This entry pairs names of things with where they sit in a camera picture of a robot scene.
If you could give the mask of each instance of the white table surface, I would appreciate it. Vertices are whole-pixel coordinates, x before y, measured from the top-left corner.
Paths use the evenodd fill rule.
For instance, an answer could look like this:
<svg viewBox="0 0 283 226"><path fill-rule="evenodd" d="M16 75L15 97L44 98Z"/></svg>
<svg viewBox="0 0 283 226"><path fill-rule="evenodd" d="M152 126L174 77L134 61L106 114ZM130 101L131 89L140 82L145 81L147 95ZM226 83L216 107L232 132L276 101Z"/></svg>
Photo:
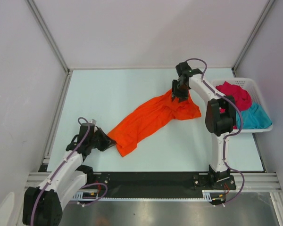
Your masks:
<svg viewBox="0 0 283 226"><path fill-rule="evenodd" d="M208 69L206 78L232 78L230 68ZM105 133L147 100L165 94L177 79L175 69L119 69L73 71L59 121L48 171L59 164L66 146L79 132L78 117L95 119ZM115 147L93 150L84 164L94 171L207 171L211 158L211 134L205 126L206 107L191 90L202 117L172 120L144 139L122 158ZM230 138L229 165L242 171L262 171L252 134Z"/></svg>

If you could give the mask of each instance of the white wall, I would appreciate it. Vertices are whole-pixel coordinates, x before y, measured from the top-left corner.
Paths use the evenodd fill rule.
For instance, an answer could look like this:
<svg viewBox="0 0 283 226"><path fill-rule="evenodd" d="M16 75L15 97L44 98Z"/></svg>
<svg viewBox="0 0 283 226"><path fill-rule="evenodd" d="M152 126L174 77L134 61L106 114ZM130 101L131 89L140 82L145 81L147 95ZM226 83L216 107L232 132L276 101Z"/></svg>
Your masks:
<svg viewBox="0 0 283 226"><path fill-rule="evenodd" d="M232 67L267 0L35 2L70 68L174 68Z"/></svg>
<svg viewBox="0 0 283 226"><path fill-rule="evenodd" d="M258 134L258 141L268 171L277 173L283 189L283 0L276 2L237 75L254 79L267 102L274 129Z"/></svg>
<svg viewBox="0 0 283 226"><path fill-rule="evenodd" d="M25 1L0 0L0 203L9 192L22 200L64 79Z"/></svg>

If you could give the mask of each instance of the teal cloth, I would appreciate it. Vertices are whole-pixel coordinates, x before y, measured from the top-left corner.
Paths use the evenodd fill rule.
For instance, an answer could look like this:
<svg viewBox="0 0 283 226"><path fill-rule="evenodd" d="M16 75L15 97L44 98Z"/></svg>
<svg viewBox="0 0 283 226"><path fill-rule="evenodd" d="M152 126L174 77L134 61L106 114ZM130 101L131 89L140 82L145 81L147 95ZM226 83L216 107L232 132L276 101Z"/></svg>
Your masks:
<svg viewBox="0 0 283 226"><path fill-rule="evenodd" d="M241 114L243 118L243 129L266 129L272 124L264 109L255 102L252 103L248 110L242 111ZM236 120L237 128L239 129L241 122L237 112Z"/></svg>

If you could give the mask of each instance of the orange shirt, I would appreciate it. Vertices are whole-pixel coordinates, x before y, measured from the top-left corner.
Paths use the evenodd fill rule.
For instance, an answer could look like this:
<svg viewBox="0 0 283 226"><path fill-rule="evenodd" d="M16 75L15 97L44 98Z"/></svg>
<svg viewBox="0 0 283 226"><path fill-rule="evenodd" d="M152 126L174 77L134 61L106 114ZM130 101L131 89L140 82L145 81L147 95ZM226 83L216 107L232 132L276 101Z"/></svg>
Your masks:
<svg viewBox="0 0 283 226"><path fill-rule="evenodd" d="M171 99L172 91L154 97L125 117L108 136L115 140L122 157L132 152L144 138L152 135L172 119L187 120L201 116L199 107L190 94L188 100L179 103Z"/></svg>

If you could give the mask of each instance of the plastic laundry basket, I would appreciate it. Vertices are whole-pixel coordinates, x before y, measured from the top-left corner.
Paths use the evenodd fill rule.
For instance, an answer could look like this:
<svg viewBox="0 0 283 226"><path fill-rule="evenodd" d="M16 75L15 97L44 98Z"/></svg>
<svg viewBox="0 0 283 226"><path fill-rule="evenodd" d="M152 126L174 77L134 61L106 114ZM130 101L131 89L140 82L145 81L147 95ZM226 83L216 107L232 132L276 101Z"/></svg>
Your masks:
<svg viewBox="0 0 283 226"><path fill-rule="evenodd" d="M230 84L238 85L244 90L248 91L250 94L251 100L253 102L256 102L258 105L261 105L266 112L266 114L270 117L265 102L262 98L262 95L259 91L258 86L256 85L255 81L252 79L245 79L245 78L232 78L232 79L219 79L219 80L213 80L211 84L216 87L218 85L222 85L224 82L228 82ZM273 128L273 125L266 129L242 129L242 133L260 133L260 132L267 132L270 131Z"/></svg>

